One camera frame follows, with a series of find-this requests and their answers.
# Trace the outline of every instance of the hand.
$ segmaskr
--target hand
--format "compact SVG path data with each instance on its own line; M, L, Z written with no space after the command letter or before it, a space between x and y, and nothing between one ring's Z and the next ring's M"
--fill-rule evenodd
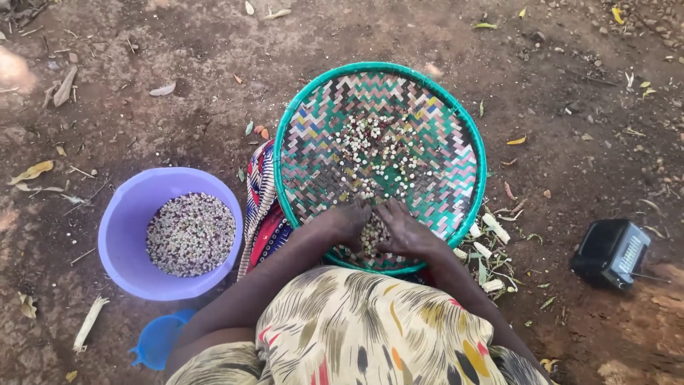
M425 258L445 243L427 226L416 221L409 214L406 204L395 198L376 205L374 211L390 234L389 240L376 245L376 249L381 253L393 253L406 258Z
M345 245L354 253L361 251L361 230L371 218L371 206L364 201L343 203L322 212L309 223L322 229L335 245Z

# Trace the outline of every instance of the green basket rim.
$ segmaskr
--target green basket rim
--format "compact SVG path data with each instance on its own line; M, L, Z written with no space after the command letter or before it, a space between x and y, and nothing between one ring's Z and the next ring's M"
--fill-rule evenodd
M482 142L482 137L480 136L477 127L475 126L473 118L471 118L470 114L465 110L465 108L463 108L463 106L460 103L458 103L456 98L451 96L451 94L448 91L446 91L442 86L437 84L428 76L425 76L422 73L412 70L406 66L402 66L400 64L395 63L357 62L346 64L335 69L331 69L329 71L326 71L325 73L322 73L314 80L309 82L300 92L297 93L297 95L295 95L292 101L290 101L290 104L285 109L285 113L282 115L280 123L278 124L278 131L276 132L276 139L273 150L276 191L278 193L278 200L280 202L280 206L282 207L282 211L285 213L285 218L290 222L290 226L292 226L292 229L296 229L300 226L299 220L297 220L297 217L292 211L290 201L287 198L287 194L285 193L285 185L282 182L282 177L280 173L280 155L282 151L282 140L285 137L285 132L288 130L290 120L292 119L292 115L299 108L304 98L311 94L316 88L338 77L359 72L392 73L396 75L401 75L402 77L405 77L416 83L420 83L422 87L432 91L434 96L437 96L445 105L450 107L452 114L456 112L460 120L465 122L466 128L468 129L468 132L470 133L471 138L473 139L473 145L475 147L475 157L477 158L477 181L475 182L475 196L472 198L473 204L471 205L468 214L466 215L465 219L461 222L456 233L452 234L446 240L447 244L452 249L457 247L465 237L466 233L470 230L471 226L474 224L475 219L477 218L477 212L479 211L480 207L479 203L482 202L482 197L484 196L484 186L487 178L487 161L484 153L484 143ZM325 259L327 259L327 261L337 266L367 271L370 273L379 273L389 276L415 273L416 271L421 270L422 268L427 266L427 264L424 261L421 261L416 265L402 267L400 269L372 270L364 269L360 266L356 266L343 260L339 260L335 258L330 252L327 252L324 257Z

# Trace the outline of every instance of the patterned dress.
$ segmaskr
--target patterned dress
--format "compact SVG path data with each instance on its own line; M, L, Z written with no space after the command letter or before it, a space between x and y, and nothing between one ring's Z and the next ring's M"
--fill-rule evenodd
M443 291L341 267L290 281L256 332L203 351L167 385L546 384Z

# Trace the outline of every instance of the beans in basin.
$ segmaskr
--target beans in basin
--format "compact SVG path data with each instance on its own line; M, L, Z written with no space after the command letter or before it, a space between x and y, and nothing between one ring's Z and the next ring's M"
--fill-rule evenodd
M147 228L147 253L164 273L195 277L226 260L235 218L218 198L190 193L162 206Z

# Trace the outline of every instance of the person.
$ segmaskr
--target person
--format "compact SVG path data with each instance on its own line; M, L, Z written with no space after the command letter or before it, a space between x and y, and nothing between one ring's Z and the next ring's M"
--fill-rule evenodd
M425 260L436 288L338 266L371 210L381 252ZM551 384L449 245L392 198L326 210L183 329L167 385Z

